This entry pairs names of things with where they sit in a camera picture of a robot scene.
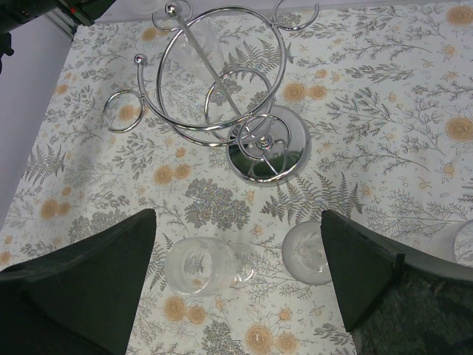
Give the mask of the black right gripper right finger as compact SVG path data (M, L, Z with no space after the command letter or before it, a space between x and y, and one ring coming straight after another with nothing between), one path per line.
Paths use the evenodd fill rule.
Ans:
M472 268L333 210L321 214L321 238L357 354L472 353Z

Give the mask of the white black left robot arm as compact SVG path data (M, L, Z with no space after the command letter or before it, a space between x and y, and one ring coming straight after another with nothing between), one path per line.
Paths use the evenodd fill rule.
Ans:
M1 71L57 67L77 28L91 26L113 1L2 1Z

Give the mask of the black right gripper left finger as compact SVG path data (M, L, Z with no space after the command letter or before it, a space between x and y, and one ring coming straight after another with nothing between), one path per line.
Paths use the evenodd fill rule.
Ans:
M144 209L1 271L2 354L125 354L156 236Z

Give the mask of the floral patterned table mat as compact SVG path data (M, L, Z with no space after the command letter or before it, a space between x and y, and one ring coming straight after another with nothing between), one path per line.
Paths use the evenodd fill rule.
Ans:
M330 212L472 273L472 3L96 24L1 229L1 352L358 354Z

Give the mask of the clear round wine glass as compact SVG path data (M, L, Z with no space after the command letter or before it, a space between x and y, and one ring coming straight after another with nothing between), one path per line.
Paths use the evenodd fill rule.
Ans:
M163 271L172 291L195 297L214 296L256 276L250 246L215 237L178 241L166 255Z

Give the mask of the chrome wine glass rack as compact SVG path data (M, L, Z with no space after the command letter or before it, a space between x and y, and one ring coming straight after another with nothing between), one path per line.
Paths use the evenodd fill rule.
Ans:
M156 74L156 97L153 102L146 90L144 69L148 58L138 53L134 58L137 67L138 88L122 89L112 94L103 107L103 114L109 111L112 102L122 95L132 95L140 103L137 118L124 128L109 127L113 133L126 133L133 130L149 109L160 120L168 124L180 137L198 146L225 148L226 158L231 169L239 178L254 185L278 185L297 176L305 168L310 158L311 142L307 125L299 114L286 106L275 103L275 94L282 84L287 66L287 50L282 32L300 31L309 27L319 15L319 6L314 6L312 16L304 23L295 26L283 24L279 18L281 1L277 1L269 15L241 5L215 7L198 16L183 16L183 2L170 1L164 6L168 18L177 22L172 29L174 37L166 46L160 59ZM244 13L258 18L275 36L278 47L279 64L274 80L256 67L232 67L217 72L214 64L192 28L203 19L222 12ZM174 45L184 38L194 49L198 59L204 64L213 78L203 107L204 124L187 124L171 117L164 104L162 79L165 62ZM226 87L229 79L239 74L258 78L265 87L265 96L242 112Z

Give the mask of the clear flute glass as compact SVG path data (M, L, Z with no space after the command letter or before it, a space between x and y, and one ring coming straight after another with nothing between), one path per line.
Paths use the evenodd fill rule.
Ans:
M430 240L431 254L452 263L458 263L455 246L464 239L472 239L472 220L455 223L441 229Z
M299 282L326 285L332 280L319 222L299 223L286 234L282 260L289 274Z

